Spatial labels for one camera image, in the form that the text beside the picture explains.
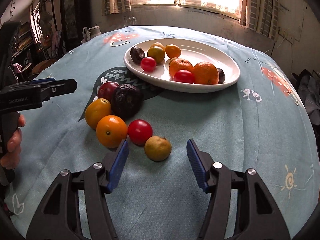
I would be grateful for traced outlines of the person's left hand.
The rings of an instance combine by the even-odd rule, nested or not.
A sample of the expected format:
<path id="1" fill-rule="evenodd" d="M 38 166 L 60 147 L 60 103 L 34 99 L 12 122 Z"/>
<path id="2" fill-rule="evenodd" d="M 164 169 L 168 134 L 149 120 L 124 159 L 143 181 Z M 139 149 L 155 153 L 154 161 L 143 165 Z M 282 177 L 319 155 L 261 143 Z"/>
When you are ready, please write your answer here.
<path id="1" fill-rule="evenodd" d="M 18 128 L 7 143 L 7 153 L 1 158 L 1 166 L 7 170 L 15 169 L 20 162 L 20 154 L 22 151 L 22 131 L 20 128 L 24 127 L 25 123 L 24 115 L 20 115 Z"/>

